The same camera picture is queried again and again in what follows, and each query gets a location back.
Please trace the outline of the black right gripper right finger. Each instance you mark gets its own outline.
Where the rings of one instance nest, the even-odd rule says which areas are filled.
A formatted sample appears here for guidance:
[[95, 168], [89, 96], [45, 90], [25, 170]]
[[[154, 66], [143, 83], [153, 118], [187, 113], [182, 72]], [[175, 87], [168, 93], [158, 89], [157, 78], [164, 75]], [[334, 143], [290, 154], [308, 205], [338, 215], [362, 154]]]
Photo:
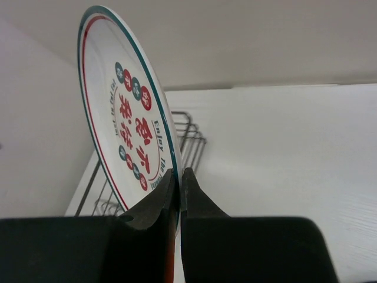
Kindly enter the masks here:
[[301, 217], [231, 217], [200, 188], [181, 185], [181, 258], [187, 282], [337, 282], [318, 226]]

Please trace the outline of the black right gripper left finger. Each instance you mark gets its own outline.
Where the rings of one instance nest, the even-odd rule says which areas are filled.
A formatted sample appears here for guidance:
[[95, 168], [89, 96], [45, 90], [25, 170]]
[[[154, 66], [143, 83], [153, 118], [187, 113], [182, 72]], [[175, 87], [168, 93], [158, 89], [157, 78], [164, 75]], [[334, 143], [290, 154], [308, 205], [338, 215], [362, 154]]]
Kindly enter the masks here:
[[120, 216], [1, 220], [2, 282], [164, 282], [168, 212], [177, 182]]

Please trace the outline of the white plate with red characters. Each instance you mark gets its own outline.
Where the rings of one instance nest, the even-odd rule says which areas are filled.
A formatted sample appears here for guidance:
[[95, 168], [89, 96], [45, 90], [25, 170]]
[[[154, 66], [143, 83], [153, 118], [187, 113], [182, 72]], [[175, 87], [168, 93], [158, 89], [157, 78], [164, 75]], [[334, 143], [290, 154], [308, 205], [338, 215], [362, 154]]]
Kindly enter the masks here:
[[95, 151], [119, 205], [128, 210], [183, 165], [171, 110], [158, 77], [125, 21], [103, 5], [83, 14], [78, 76]]

